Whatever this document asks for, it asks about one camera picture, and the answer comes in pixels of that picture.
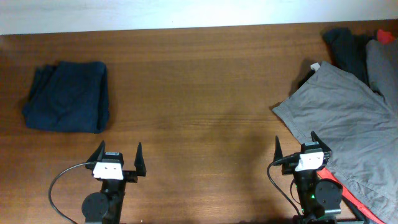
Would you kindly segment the grey shorts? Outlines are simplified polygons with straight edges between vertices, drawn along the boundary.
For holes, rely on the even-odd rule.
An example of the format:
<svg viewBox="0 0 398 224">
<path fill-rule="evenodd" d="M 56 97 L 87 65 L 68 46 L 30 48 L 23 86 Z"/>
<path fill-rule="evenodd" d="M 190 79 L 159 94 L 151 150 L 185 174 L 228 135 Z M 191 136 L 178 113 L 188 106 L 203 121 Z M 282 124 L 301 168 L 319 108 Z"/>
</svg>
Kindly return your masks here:
<svg viewBox="0 0 398 224">
<path fill-rule="evenodd" d="M 366 46 L 369 83 L 322 62 L 274 108 L 300 143 L 331 148 L 327 170 L 384 223 L 397 222 L 397 43 Z"/>
</svg>

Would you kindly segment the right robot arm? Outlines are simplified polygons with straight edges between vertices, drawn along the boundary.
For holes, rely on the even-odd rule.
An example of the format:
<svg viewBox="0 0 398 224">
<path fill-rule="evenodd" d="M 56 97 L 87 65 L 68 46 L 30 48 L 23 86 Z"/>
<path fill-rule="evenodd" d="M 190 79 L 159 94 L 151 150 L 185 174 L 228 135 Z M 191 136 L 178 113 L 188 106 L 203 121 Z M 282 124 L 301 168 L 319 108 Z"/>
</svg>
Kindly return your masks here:
<svg viewBox="0 0 398 224">
<path fill-rule="evenodd" d="M 312 140 L 301 145 L 301 150 L 284 156 L 278 137 L 275 137 L 273 161 L 267 166 L 267 176 L 271 184 L 287 199 L 297 212 L 294 223 L 368 223 L 369 219 L 353 203 L 343 196 L 343 186 L 335 180 L 322 179 L 318 172 L 326 167 L 332 150 L 312 131 Z M 296 185 L 300 208 L 292 197 L 274 182 L 270 174 L 271 167 L 280 166 L 282 175 L 292 175 L 292 185 Z M 354 220 L 339 220 L 341 202 L 348 202 L 348 207 L 355 215 Z"/>
</svg>

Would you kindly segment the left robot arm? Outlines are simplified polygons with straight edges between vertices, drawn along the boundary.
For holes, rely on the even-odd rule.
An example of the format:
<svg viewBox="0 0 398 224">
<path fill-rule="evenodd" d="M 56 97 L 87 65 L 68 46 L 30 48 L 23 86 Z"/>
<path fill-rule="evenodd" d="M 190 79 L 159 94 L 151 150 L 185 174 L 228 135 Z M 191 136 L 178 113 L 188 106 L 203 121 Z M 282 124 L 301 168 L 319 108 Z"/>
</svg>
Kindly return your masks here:
<svg viewBox="0 0 398 224">
<path fill-rule="evenodd" d="M 89 194 L 82 203 L 85 223 L 119 224 L 126 184 L 136 183 L 139 177 L 145 177 L 147 173 L 141 143 L 137 146 L 135 170 L 124 170 L 123 154 L 107 152 L 105 146 L 102 141 L 85 165 L 92 171 L 92 176 L 102 182 L 101 190 Z"/>
</svg>

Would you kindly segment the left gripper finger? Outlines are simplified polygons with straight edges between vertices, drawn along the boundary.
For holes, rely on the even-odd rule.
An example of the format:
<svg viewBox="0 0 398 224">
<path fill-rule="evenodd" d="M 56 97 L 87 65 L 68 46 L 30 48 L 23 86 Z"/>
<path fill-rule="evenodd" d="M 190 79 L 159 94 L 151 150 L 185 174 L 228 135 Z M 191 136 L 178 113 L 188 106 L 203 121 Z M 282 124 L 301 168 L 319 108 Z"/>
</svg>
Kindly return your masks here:
<svg viewBox="0 0 398 224">
<path fill-rule="evenodd" d="M 136 158 L 134 161 L 134 166 L 136 168 L 136 175 L 145 177 L 147 174 L 146 165 L 143 158 L 143 151 L 142 151 L 142 144 L 139 142 L 137 151 L 136 151 Z"/>
<path fill-rule="evenodd" d="M 102 160 L 105 151 L 105 142 L 101 141 L 98 148 L 92 153 L 92 155 L 87 159 L 87 162 L 98 162 Z"/>
</svg>

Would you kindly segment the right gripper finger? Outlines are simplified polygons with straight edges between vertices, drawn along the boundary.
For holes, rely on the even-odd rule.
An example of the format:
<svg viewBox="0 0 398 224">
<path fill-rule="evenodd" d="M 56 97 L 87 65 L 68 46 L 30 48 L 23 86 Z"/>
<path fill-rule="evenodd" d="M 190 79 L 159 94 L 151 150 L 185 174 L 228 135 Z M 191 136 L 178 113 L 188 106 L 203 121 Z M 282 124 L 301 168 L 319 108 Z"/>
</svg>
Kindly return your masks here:
<svg viewBox="0 0 398 224">
<path fill-rule="evenodd" d="M 279 162 L 283 158 L 282 148 L 280 145 L 279 137 L 275 137 L 275 151 L 273 162 Z"/>
<path fill-rule="evenodd" d="M 315 131 L 312 131 L 310 134 L 312 137 L 312 141 L 318 142 L 318 144 L 322 148 L 323 152 L 331 152 L 331 149 L 318 137 L 318 135 L 315 133 Z"/>
</svg>

